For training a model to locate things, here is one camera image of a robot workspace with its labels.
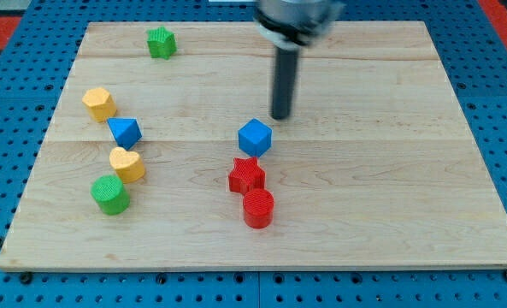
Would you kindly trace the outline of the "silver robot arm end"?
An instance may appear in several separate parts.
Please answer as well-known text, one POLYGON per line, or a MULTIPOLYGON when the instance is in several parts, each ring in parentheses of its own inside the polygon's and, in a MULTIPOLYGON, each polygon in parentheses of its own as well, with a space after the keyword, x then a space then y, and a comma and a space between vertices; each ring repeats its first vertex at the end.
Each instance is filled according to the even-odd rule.
POLYGON ((298 50, 326 36, 346 4, 334 0, 258 0, 258 32, 274 46, 298 50))

